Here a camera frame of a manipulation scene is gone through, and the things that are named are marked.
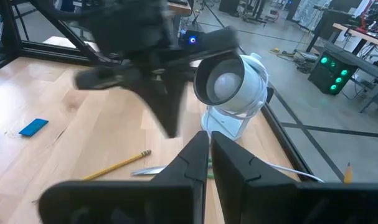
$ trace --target wooden table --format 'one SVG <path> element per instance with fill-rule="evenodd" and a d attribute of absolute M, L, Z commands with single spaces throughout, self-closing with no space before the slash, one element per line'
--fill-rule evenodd
<path fill-rule="evenodd" d="M 337 28 L 338 30 L 336 31 L 339 31 L 339 32 L 334 32 L 331 37 L 330 37 L 330 40 L 333 40 L 335 36 L 338 36 L 339 33 L 341 31 L 344 31 L 346 32 L 348 30 L 348 27 L 346 26 L 343 26 L 341 24 L 338 24 L 338 23 L 334 23 L 333 24 L 333 27 L 334 28 Z M 352 51 L 353 54 L 357 55 L 357 53 L 359 53 L 359 51 L 363 48 L 364 44 L 369 41 L 373 44 L 376 44 L 378 45 L 378 38 L 375 38 L 373 36 L 370 36 L 370 35 L 367 35 L 365 33 L 362 33 L 362 32 L 359 32 L 359 31 L 356 31 L 354 29 L 350 29 L 348 31 L 349 34 L 353 35 L 353 36 L 356 36 L 356 37 L 360 37 L 362 38 L 362 40 L 358 43 L 358 45 L 356 46 L 356 48 Z"/>
<path fill-rule="evenodd" d="M 0 69 L 0 224 L 40 223 L 32 201 L 46 188 L 150 149 L 152 155 L 99 178 L 144 180 L 131 177 L 130 172 L 170 163 L 201 130 L 206 105 L 197 100 L 192 84 L 186 88 L 181 107 L 180 135 L 165 139 L 134 93 L 76 90 L 72 77 L 84 69 L 87 67 L 22 57 Z M 35 118 L 49 123 L 32 138 L 18 134 Z M 291 167 L 261 113 L 251 119 L 237 142 L 264 161 Z M 223 222 L 215 182 L 209 180 L 206 223 Z"/>
<path fill-rule="evenodd" d="M 171 11 L 174 11 L 175 14 L 180 15 L 180 16 L 188 16 L 191 13 L 191 7 L 190 5 L 180 5 L 176 3 L 168 3 L 168 9 Z"/>

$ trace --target black plastic part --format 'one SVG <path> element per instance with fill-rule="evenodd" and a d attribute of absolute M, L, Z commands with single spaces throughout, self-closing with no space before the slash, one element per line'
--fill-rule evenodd
<path fill-rule="evenodd" d="M 44 224 L 201 224 L 204 222 L 208 135 L 198 132 L 147 182 L 69 181 L 39 200 Z"/>
<path fill-rule="evenodd" d="M 251 201 L 251 187 L 295 182 L 219 132 L 212 133 L 212 168 L 226 224 L 256 223 L 264 201 Z M 258 210 L 249 209 L 256 205 Z"/>
<path fill-rule="evenodd" d="M 129 54 L 128 58 L 134 59 L 132 63 L 80 72 L 75 77 L 75 84 L 80 90 L 120 86 L 135 92 L 151 108 L 168 137 L 174 138 L 177 136 L 179 107 L 188 81 L 187 73 L 192 70 L 189 62 L 207 57 L 217 62 L 222 58 L 218 55 L 231 55 L 227 52 L 235 50 L 238 45 L 235 31 L 223 28 L 201 35 L 192 50 L 166 49 Z"/>
<path fill-rule="evenodd" d="M 211 153 L 226 224 L 378 223 L 378 184 L 296 182 L 216 132 Z"/>
<path fill-rule="evenodd" d="M 81 20 L 80 25 L 91 31 L 104 55 L 147 50 L 165 40 L 159 5 L 160 1 L 125 1 Z"/>

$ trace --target machinery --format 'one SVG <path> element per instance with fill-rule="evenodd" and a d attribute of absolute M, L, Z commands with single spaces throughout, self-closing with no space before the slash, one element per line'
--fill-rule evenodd
<path fill-rule="evenodd" d="M 179 105 L 191 72 L 190 62 L 234 51 L 238 46 L 231 28 L 199 36 L 191 48 L 171 42 L 161 0 L 110 0 L 80 13 L 56 10 L 53 0 L 39 1 L 41 8 L 64 21 L 86 27 L 104 56 L 114 55 L 121 65 L 95 67 L 80 72 L 75 84 L 81 90 L 120 86 L 135 92 L 151 108 L 169 138 L 177 134 Z"/>
<path fill-rule="evenodd" d="M 356 18 L 361 21 L 360 32 L 378 29 L 378 0 L 370 0 L 363 12 Z"/>

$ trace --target small pencil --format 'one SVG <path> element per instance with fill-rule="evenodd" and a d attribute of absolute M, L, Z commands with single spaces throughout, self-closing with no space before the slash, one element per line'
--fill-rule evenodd
<path fill-rule="evenodd" d="M 348 162 L 348 166 L 346 167 L 345 175 L 344 175 L 344 184 L 351 184 L 352 183 L 352 166 L 351 163 Z"/>
<path fill-rule="evenodd" d="M 128 159 L 128 160 L 123 161 L 123 162 L 121 162 L 119 164 L 115 164 L 115 165 L 113 165 L 113 166 L 111 166 L 111 167 L 109 167 L 107 169 L 104 169 L 104 170 L 101 170 L 99 172 L 96 172 L 96 173 L 94 173 L 92 175 L 89 175 L 89 176 L 83 178 L 82 180 L 93 180 L 93 179 L 96 179 L 97 177 L 105 175 L 105 174 L 107 174 L 107 173 L 109 173 L 111 171 L 114 171 L 114 170 L 116 170 L 116 169 L 118 169 L 120 167 L 123 167 L 123 166 L 125 166 L 127 164 L 130 164 L 131 162 L 137 161 L 138 159 L 141 159 L 141 158 L 143 158 L 145 156 L 148 156 L 150 154 L 151 154 L 151 150 L 143 151 L 143 152 L 141 152 L 141 154 L 139 154 L 139 155 L 137 155 L 135 157 L 132 157 L 131 159 Z"/>

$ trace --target table leg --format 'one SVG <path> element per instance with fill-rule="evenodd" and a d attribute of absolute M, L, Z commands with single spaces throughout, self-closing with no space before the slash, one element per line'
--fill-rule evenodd
<path fill-rule="evenodd" d="M 310 52 L 312 50 L 312 47 L 314 43 L 318 40 L 318 37 L 320 36 L 321 30 L 323 30 L 324 25 L 326 24 L 327 18 L 323 15 L 323 17 L 320 19 L 318 27 L 319 29 L 314 30 L 313 38 L 311 42 L 309 43 L 308 47 L 306 48 L 306 52 Z"/>
<path fill-rule="evenodd" d="M 367 40 L 361 39 L 361 41 L 357 44 L 355 49 L 352 51 L 352 54 L 357 55 L 363 48 L 363 46 L 366 44 Z"/>
<path fill-rule="evenodd" d="M 378 84 L 371 91 L 368 92 L 367 98 L 362 101 L 360 113 L 363 113 L 364 110 L 370 106 L 370 104 L 374 101 L 374 99 L 377 96 L 378 96 Z"/>
<path fill-rule="evenodd" d="M 335 43 L 340 32 L 341 32 L 341 30 L 334 28 L 333 33 L 331 34 L 330 38 L 328 39 L 328 42 Z"/>

